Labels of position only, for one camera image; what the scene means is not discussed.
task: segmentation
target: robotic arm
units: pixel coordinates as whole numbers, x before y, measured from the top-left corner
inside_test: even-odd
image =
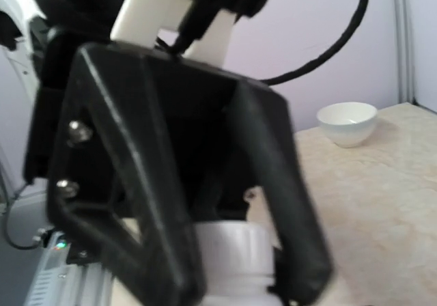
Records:
[[[50,221],[144,305],[199,302],[194,225],[245,220],[243,195],[256,185],[282,246],[273,291],[310,305],[329,281],[286,101],[221,70],[236,19],[266,2],[5,2],[15,25],[1,41],[14,49],[14,27],[23,34],[39,80],[24,177],[48,178]],[[179,33],[173,45],[156,48],[160,29]],[[137,221],[139,239],[122,217]]]

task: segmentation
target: white bottle cap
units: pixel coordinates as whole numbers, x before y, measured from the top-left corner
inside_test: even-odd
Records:
[[[272,276],[273,248],[268,231],[244,221],[196,224],[207,277]]]

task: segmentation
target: marble tabletop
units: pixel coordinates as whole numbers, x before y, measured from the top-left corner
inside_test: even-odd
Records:
[[[337,264],[319,306],[437,305],[437,115],[379,112],[361,147],[296,133],[302,170]],[[274,233],[261,189],[249,219]],[[138,305],[118,282],[113,306]]]

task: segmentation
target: screw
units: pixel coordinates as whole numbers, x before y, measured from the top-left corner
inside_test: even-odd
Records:
[[[56,184],[59,194],[64,198],[74,198],[79,193],[79,184],[69,180],[60,180]]]
[[[93,137],[93,130],[84,123],[73,120],[68,124],[68,134],[73,143],[83,143],[89,141]]]

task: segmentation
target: bowl rim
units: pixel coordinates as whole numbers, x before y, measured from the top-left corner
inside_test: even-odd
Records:
[[[339,106],[339,105],[346,105],[346,104],[356,104],[356,105],[365,105],[365,106],[369,106],[372,110],[371,115],[369,115],[368,117],[364,117],[363,120],[360,120],[359,122],[356,123],[344,123],[344,124],[334,124],[334,123],[330,123],[330,122],[326,122],[324,120],[322,120],[320,118],[320,114],[323,110],[326,110],[327,108],[331,108],[334,106]],[[321,108],[318,112],[317,112],[317,119],[320,123],[325,124],[325,125],[333,125],[333,126],[353,126],[353,125],[357,125],[357,124],[362,124],[364,122],[367,122],[369,120],[374,119],[378,114],[378,110],[375,106],[369,104],[369,103],[365,103],[365,102],[355,102],[355,101],[349,101],[349,102],[338,102],[338,103],[333,103],[331,105],[328,105],[326,107]]]

